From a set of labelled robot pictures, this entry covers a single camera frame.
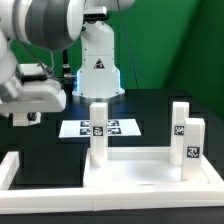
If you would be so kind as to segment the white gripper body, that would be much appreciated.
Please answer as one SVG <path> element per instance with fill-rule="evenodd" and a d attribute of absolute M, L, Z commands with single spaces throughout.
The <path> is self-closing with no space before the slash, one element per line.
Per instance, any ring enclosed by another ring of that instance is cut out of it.
<path fill-rule="evenodd" d="M 19 96 L 0 103 L 0 113 L 61 112 L 66 106 L 62 85 L 53 79 L 26 82 Z"/>

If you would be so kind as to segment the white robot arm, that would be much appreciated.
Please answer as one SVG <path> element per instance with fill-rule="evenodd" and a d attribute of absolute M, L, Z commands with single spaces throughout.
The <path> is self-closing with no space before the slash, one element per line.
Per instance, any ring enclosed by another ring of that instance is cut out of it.
<path fill-rule="evenodd" d="M 61 112 L 66 94 L 48 77 L 23 81 L 13 40 L 50 51 L 70 47 L 90 18 L 127 9 L 135 0 L 0 0 L 0 113 Z"/>

